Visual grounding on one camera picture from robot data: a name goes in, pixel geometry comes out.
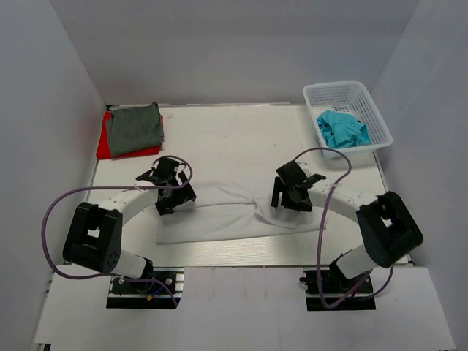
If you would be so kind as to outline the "white t shirt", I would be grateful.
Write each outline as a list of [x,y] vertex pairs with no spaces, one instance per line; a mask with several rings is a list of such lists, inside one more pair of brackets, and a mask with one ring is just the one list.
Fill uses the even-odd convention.
[[297,212],[271,207],[268,178],[197,181],[197,198],[158,216],[158,244],[224,241],[304,233],[319,229],[322,208]]

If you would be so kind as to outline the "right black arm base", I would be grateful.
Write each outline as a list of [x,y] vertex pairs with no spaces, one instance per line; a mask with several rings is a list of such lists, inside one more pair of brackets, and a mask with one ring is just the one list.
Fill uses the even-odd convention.
[[[327,304],[335,303],[340,297],[357,284],[362,276],[358,276],[351,281],[342,282],[336,275],[328,269],[322,270],[322,290]],[[308,312],[329,312],[321,300],[317,285],[317,273],[315,270],[305,270],[299,278],[299,282],[305,288],[306,308]],[[334,311],[371,311],[376,309],[374,298],[368,298],[374,292],[371,278],[367,277],[365,282],[346,300],[340,303]]]

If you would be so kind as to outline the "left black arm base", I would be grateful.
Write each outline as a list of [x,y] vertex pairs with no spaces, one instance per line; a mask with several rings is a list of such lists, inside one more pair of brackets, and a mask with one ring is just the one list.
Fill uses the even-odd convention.
[[155,268],[155,282],[131,283],[112,278],[107,295],[107,309],[174,310],[176,305],[165,287],[179,303],[184,288],[183,268]]

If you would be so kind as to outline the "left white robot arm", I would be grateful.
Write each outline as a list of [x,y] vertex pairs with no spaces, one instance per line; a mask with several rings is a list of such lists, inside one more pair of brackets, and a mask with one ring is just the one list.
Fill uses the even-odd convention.
[[116,196],[98,204],[81,203],[75,209],[63,248],[66,261],[98,273],[122,276],[140,292],[154,285],[153,263],[121,248],[124,225],[155,207],[160,216],[197,198],[188,162],[177,156],[162,156],[130,187],[119,187]]

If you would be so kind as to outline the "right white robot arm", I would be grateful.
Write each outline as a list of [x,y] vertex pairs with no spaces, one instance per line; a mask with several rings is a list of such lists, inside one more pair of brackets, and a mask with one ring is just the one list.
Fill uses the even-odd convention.
[[338,184],[321,184],[325,176],[307,176],[290,161],[276,170],[271,206],[295,214],[313,207],[332,211],[358,224],[363,243],[337,257],[330,265],[331,285],[348,291],[374,268],[389,268],[423,243],[423,234],[395,192],[369,195]]

